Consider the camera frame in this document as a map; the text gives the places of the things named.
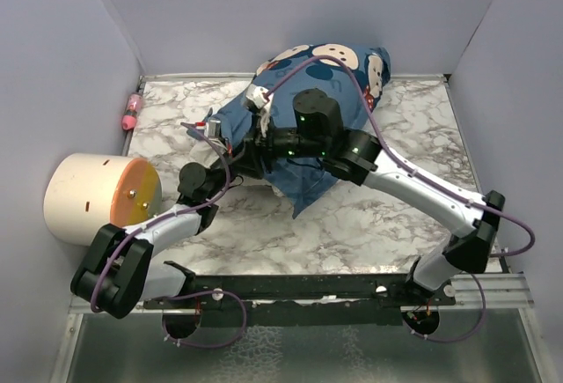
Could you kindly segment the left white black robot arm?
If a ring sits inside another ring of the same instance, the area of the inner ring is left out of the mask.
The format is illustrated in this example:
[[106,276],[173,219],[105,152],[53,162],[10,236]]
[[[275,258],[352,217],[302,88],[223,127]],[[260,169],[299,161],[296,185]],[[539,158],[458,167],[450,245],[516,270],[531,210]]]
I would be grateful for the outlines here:
[[236,177],[217,160],[211,167],[188,163],[179,172],[179,198],[166,212],[136,225],[103,225],[95,233],[73,276],[70,291],[95,313],[116,319],[146,300],[166,298],[188,306],[194,297],[194,273],[172,263],[153,264],[162,251],[209,228],[216,202]]

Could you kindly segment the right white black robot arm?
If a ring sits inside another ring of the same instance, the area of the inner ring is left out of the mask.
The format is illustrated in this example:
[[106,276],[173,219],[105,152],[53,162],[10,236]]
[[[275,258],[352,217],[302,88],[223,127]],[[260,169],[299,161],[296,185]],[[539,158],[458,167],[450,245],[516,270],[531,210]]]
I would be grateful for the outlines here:
[[264,87],[246,90],[243,104],[252,122],[233,161],[240,173],[260,179],[280,158],[314,158],[335,178],[392,195],[447,228],[450,240],[418,258],[407,275],[404,293],[415,305],[428,302],[460,272],[486,270],[505,204],[502,194],[452,185],[385,149],[370,133],[344,127],[338,102],[318,89],[295,96],[294,128],[275,127],[271,99]]

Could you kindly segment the cream cylinder with orange lid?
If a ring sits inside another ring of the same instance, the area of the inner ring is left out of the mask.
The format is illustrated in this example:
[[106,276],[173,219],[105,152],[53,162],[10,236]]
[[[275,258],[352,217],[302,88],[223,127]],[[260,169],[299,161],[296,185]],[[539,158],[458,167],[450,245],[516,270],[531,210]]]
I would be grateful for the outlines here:
[[89,246],[103,225],[141,223],[160,211],[162,185],[144,158],[74,153],[55,169],[43,215],[60,241]]

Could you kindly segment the blue lettered pillowcase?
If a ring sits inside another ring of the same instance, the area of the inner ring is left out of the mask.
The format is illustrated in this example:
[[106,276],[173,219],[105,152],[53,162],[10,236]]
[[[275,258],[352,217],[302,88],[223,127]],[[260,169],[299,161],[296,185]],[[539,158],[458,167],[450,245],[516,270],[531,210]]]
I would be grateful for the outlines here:
[[383,48],[298,46],[263,63],[250,83],[268,96],[262,110],[242,91],[203,123],[221,143],[179,173],[179,200],[188,206],[215,197],[241,176],[265,180],[298,216],[338,180],[361,185],[382,150],[362,131],[389,82]]

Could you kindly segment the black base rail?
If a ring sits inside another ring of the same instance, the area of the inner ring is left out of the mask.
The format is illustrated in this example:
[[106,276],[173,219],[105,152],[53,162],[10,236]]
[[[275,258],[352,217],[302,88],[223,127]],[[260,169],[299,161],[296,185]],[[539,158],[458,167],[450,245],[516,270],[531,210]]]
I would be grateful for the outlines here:
[[403,273],[194,276],[182,291],[184,299],[160,296],[143,306],[175,324],[207,328],[399,326],[404,308],[421,312],[456,302],[450,281],[428,295],[406,279]]

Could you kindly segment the aluminium frame rail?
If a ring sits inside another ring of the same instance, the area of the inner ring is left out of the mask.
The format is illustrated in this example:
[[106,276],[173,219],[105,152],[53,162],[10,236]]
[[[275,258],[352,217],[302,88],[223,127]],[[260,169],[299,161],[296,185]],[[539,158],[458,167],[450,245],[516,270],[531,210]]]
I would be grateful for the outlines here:
[[532,308],[534,300],[523,273],[485,273],[477,275],[478,284],[469,275],[458,275],[451,280],[455,289],[456,308],[480,309],[485,294],[486,307],[492,309]]

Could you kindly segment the white pillow with red logo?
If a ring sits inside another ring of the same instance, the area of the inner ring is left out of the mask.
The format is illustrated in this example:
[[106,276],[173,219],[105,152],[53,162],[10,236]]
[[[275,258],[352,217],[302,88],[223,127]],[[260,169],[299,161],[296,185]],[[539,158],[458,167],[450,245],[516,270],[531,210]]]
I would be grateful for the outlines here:
[[[196,162],[206,167],[211,167],[219,159],[216,151],[205,141],[197,141],[188,154],[190,162]],[[268,187],[272,185],[266,180],[256,180],[254,178],[245,177],[238,178],[243,186],[247,187]]]

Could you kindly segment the pink small bottle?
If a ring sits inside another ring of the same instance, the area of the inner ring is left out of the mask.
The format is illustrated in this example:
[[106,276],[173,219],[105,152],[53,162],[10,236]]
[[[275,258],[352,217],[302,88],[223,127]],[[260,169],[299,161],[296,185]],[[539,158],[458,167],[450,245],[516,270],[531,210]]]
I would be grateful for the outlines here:
[[128,97],[128,102],[121,119],[121,127],[125,131],[132,130],[137,124],[137,116],[139,115],[143,105],[143,96],[139,93],[132,93]]

